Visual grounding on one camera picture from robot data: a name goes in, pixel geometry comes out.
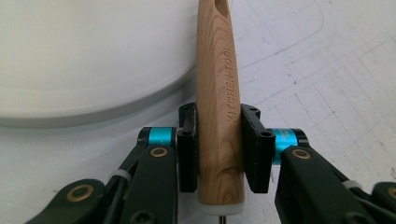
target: wood grain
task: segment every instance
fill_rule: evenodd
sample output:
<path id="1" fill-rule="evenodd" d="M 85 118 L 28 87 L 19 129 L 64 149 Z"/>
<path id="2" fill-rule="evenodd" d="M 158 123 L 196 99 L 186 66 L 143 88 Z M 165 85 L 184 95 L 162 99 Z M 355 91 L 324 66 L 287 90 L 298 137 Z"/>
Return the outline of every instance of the wood grain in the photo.
<path id="1" fill-rule="evenodd" d="M 227 0 L 200 0 L 197 42 L 199 202 L 244 201 L 241 107 Z"/>

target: metal pin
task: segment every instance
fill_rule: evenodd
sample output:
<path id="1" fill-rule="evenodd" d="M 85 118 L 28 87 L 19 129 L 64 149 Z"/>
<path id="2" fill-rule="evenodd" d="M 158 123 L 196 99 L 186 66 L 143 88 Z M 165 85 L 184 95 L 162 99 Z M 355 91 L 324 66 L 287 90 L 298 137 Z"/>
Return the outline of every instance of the metal pin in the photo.
<path id="1" fill-rule="evenodd" d="M 220 216 L 219 217 L 219 224 L 227 224 L 227 217 L 226 216 Z"/>

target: white table surface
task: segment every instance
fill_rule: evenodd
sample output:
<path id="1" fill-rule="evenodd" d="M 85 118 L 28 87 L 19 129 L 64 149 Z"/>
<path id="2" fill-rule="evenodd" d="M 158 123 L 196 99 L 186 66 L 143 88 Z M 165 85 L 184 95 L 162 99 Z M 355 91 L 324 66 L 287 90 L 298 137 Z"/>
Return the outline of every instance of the white table surface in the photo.
<path id="1" fill-rule="evenodd" d="M 396 181 L 396 2 L 233 0 L 241 102 L 266 127 L 303 129 L 328 161 L 366 191 Z M 131 115 L 62 129 L 0 128 L 0 223 L 22 223 L 81 178 L 107 181 L 144 126 L 177 126 L 194 80 Z M 279 223 L 270 192 L 252 194 L 229 223 Z M 179 223 L 217 223 L 196 195 L 179 195 Z"/>

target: brass screw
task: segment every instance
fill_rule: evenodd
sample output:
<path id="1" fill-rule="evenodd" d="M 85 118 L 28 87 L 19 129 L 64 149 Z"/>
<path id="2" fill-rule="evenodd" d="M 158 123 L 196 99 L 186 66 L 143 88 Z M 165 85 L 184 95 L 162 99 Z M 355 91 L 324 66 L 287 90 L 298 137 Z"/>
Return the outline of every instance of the brass screw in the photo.
<path id="1" fill-rule="evenodd" d="M 308 160 L 311 158 L 311 154 L 309 154 L 307 151 L 302 150 L 302 149 L 294 149 L 291 153 L 295 157 L 303 159 L 303 160 Z"/>
<path id="2" fill-rule="evenodd" d="M 70 191 L 66 195 L 66 199 L 69 202 L 77 203 L 90 197 L 92 193 L 93 193 L 92 185 L 88 185 L 88 184 L 78 185 L 70 189 Z"/>
<path id="3" fill-rule="evenodd" d="M 392 198 L 396 199 L 396 188 L 390 188 L 388 193 Z"/>
<path id="4" fill-rule="evenodd" d="M 152 157 L 162 157 L 162 156 L 166 155 L 167 153 L 168 153 L 168 150 L 164 147 L 156 147 L 149 152 L 149 154 Z"/>

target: white round dish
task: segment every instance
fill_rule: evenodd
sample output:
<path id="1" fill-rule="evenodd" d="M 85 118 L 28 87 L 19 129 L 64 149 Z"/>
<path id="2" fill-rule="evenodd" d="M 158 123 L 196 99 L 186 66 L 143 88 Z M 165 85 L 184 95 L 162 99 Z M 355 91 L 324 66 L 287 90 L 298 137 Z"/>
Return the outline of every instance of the white round dish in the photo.
<path id="1" fill-rule="evenodd" d="M 1 1 L 0 125 L 126 115 L 191 76 L 197 1 Z"/>

